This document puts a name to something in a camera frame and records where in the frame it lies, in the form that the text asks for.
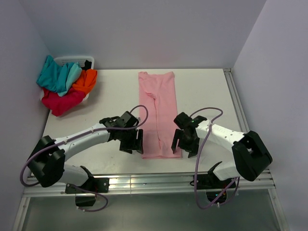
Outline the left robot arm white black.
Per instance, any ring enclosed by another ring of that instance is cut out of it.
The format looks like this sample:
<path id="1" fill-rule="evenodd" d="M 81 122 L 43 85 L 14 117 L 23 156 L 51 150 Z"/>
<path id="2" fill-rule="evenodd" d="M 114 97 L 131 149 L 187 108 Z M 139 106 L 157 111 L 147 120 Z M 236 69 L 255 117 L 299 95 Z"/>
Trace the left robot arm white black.
<path id="1" fill-rule="evenodd" d="M 126 111 L 122 116 L 103 118 L 92 127 L 70 136 L 56 139 L 44 136 L 38 141 L 26 165 L 44 188 L 61 182 L 89 192 L 95 184 L 93 174 L 84 166 L 66 162 L 92 146 L 110 141 L 119 141 L 122 152 L 142 154 L 143 130 L 139 128 L 139 120 Z"/>

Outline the pink t shirt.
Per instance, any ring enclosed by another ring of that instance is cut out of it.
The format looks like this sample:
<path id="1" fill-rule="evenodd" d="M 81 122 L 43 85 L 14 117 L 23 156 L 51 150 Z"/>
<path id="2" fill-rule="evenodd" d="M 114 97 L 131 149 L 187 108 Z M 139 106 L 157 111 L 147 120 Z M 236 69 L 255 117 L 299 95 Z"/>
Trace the pink t shirt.
<path id="1" fill-rule="evenodd" d="M 182 158 L 180 149 L 172 151 L 171 145 L 177 129 L 174 123 L 178 115 L 175 91 L 175 75 L 138 73 L 139 104 L 148 109 L 140 110 L 140 118 L 146 122 L 143 129 L 143 159 Z"/>

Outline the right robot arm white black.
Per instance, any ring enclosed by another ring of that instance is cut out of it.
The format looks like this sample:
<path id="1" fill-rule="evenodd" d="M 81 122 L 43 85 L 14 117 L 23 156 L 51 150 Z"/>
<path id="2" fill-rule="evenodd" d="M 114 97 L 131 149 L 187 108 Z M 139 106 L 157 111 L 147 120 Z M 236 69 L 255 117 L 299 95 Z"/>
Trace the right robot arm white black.
<path id="1" fill-rule="evenodd" d="M 203 116 L 191 118 L 184 112 L 175 117 L 174 123 L 178 128 L 171 145 L 172 152 L 180 148 L 189 153 L 189 158 L 200 156 L 202 148 L 199 143 L 204 139 L 233 155 L 232 160 L 219 161 L 208 171 L 208 182 L 212 187 L 220 187 L 225 180 L 237 177 L 254 181 L 273 161 L 264 142 L 254 131 L 230 130 Z"/>

